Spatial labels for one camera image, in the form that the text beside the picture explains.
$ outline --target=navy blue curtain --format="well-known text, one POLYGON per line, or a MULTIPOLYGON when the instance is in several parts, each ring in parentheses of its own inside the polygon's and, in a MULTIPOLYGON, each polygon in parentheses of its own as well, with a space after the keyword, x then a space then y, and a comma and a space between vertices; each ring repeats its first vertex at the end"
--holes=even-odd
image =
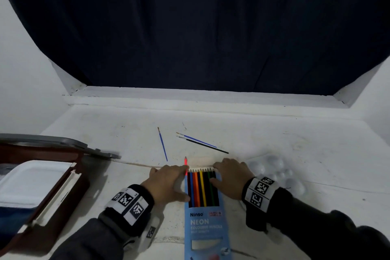
POLYGON ((10 0, 88 85, 332 95, 390 54, 389 0, 10 0))

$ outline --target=white table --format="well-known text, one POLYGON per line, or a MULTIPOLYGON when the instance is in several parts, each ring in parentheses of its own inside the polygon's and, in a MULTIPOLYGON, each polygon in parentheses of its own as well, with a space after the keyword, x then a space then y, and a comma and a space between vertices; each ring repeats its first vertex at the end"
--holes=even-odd
MULTIPOLYGON (((184 156, 227 156, 176 138, 175 132, 215 144, 239 160, 278 152, 305 181, 309 190, 305 202, 325 212, 340 210, 356 225, 372 226, 390 237, 390 147, 363 121, 75 105, 42 134, 117 151, 122 159, 88 164, 91 187, 53 251, 96 217, 119 189, 142 182, 150 167, 167 164, 157 126, 169 165, 183 164, 184 156)), ((247 228, 237 201, 226 198, 225 211, 235 259, 307 259, 288 238, 278 246, 265 234, 247 228)), ((137 259, 183 259, 183 204, 168 205, 164 216, 154 243, 137 259)), ((19 258, 34 257, 7 254, 2 260, 19 258)))

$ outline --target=left hand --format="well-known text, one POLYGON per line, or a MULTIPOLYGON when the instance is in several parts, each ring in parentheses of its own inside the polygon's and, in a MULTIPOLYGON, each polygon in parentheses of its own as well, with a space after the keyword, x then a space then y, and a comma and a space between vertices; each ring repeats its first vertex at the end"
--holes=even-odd
POLYGON ((153 196, 154 204, 167 204, 170 202, 189 202, 190 197, 186 193, 180 193, 173 189, 175 181, 186 173, 188 166, 168 166, 161 169, 150 169, 149 178, 141 183, 153 196))

